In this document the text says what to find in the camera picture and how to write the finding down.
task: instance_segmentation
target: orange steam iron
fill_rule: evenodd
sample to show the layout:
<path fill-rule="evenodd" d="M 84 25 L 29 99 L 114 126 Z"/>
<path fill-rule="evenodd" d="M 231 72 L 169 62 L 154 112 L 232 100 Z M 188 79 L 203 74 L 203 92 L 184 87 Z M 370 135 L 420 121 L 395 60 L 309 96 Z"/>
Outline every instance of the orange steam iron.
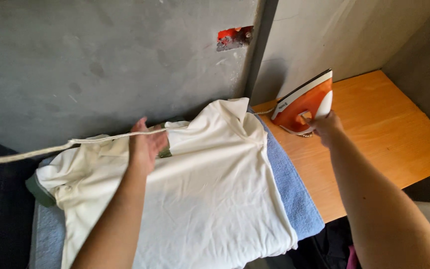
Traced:
<path fill-rule="evenodd" d="M 304 121 L 302 115 L 314 119 L 328 115 L 333 98 L 331 85 L 332 70 L 328 69 L 281 98 L 271 121 L 294 135 L 312 132 L 313 128 Z"/>

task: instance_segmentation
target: forearm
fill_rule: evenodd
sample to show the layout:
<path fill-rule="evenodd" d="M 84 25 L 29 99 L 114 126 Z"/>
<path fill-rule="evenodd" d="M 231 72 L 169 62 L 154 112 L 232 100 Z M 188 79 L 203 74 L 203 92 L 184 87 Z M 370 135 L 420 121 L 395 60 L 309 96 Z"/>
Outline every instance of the forearm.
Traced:
<path fill-rule="evenodd" d="M 331 163 L 363 268 L 430 268 L 430 224 L 359 152 L 332 135 Z"/>
<path fill-rule="evenodd" d="M 146 175 L 134 162 L 84 242 L 71 268 L 132 268 L 144 205 Z"/>

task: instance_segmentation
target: wooden table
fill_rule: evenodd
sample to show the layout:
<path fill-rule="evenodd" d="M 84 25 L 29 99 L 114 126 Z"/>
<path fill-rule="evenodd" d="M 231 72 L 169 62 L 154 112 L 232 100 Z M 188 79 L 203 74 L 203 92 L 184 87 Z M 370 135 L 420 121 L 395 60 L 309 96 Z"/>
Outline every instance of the wooden table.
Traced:
<path fill-rule="evenodd" d="M 387 78 L 374 71 L 333 84 L 332 109 L 362 153 L 397 186 L 430 176 L 430 120 Z M 270 109 L 276 101 L 253 107 Z M 328 149 L 318 137 L 301 138 L 262 115 L 303 179 L 325 222 L 346 215 Z"/>

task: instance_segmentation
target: blue towel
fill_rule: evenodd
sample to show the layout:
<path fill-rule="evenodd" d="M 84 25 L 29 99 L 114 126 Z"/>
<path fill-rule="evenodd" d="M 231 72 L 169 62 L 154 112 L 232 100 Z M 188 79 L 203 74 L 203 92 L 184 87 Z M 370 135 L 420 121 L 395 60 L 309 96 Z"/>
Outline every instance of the blue towel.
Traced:
<path fill-rule="evenodd" d="M 253 113 L 253 110 L 249 107 L 248 112 Z M 318 234 L 324 227 L 320 213 L 290 158 L 265 123 L 258 116 L 257 118 L 268 133 L 268 159 L 286 214 L 298 240 Z M 40 166 L 48 165 L 52 159 L 54 157 L 45 159 Z M 46 208 L 36 201 L 29 269 L 60 268 L 64 237 L 64 211 L 57 206 Z"/>
<path fill-rule="evenodd" d="M 254 111 L 249 107 L 248 112 L 253 113 Z M 257 115 L 256 117 L 268 133 L 268 160 L 291 227 L 295 229 L 298 240 L 318 234 L 324 228 L 324 221 L 300 175 L 266 124 L 260 117 Z"/>

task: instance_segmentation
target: brand logo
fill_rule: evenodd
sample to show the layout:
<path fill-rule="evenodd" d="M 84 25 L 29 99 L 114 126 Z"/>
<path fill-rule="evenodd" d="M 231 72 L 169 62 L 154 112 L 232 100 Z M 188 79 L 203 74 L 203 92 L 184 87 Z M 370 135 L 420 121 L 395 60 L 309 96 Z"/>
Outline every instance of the brand logo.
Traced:
<path fill-rule="evenodd" d="M 288 105 L 288 103 L 287 103 L 287 102 L 285 102 L 283 105 L 279 106 L 279 107 L 278 107 L 278 109 L 282 109 L 283 107 L 285 107 L 285 106 L 287 106 L 287 105 Z"/>

